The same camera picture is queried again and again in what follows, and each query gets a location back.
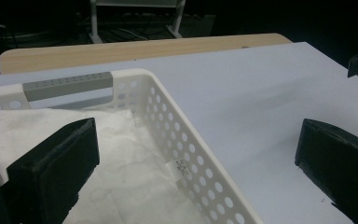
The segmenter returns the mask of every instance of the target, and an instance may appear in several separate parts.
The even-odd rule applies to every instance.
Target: white cloth
[[[0,111],[0,172],[67,123],[95,118],[100,164],[64,223],[203,223],[198,209],[176,187],[146,127],[130,110]]]

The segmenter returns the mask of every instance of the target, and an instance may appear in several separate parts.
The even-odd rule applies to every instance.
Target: basket
[[[194,129],[179,106],[150,71],[120,70],[0,87],[0,109],[31,109],[32,102],[68,94],[109,89],[109,101],[90,99],[59,108],[130,109],[146,125],[167,161],[183,158],[189,174],[178,180],[206,223],[263,223],[227,171]]]

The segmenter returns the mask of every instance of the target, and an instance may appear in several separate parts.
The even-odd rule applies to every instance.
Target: white table surface
[[[129,68],[158,77],[265,223],[352,223],[295,166],[303,119],[358,136],[358,77],[307,43],[0,76],[0,86]]]

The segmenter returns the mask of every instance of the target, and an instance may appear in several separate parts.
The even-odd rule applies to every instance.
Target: table
[[[0,73],[22,73],[196,52],[291,43],[279,34],[164,39],[53,48],[11,49],[0,56]]]
[[[51,61],[43,57],[39,62],[50,70],[26,73],[32,69],[23,66],[17,72],[24,73],[0,76],[0,85],[135,67],[150,70],[266,224],[350,224],[294,161],[304,118],[331,123],[358,135],[358,77],[347,78],[347,69],[319,50],[304,42],[290,43],[281,35],[272,35],[283,40],[280,44],[272,41],[276,45],[241,48],[250,47],[250,43],[257,46],[261,36],[269,35],[205,37],[205,42],[215,49],[193,45],[203,50],[199,53],[191,53],[194,48],[182,44],[184,49],[176,48],[171,54],[170,49],[178,47],[181,39],[169,40],[178,41],[174,42],[177,45],[167,44],[165,48],[156,47],[166,43],[165,40],[151,42],[155,45],[145,47],[149,51],[140,50],[139,54],[133,51],[125,59],[118,54],[116,62],[113,56],[99,54],[99,60],[93,61],[87,53],[81,56],[76,51],[65,52],[65,48],[62,51],[48,48],[45,50],[50,52]],[[238,39],[236,44],[229,41],[236,38],[253,41],[246,44]],[[226,50],[217,46],[221,40],[226,40],[223,43]],[[134,48],[142,49],[138,44],[143,43],[134,42]],[[103,51],[103,46],[95,48]],[[152,56],[154,52],[167,57]],[[34,67],[37,60],[34,61],[33,54],[37,58],[29,49],[23,54],[25,58],[18,54],[14,59],[29,60],[27,64]],[[78,65],[82,66],[71,67],[67,62],[60,62],[71,58],[71,61],[79,59]]]

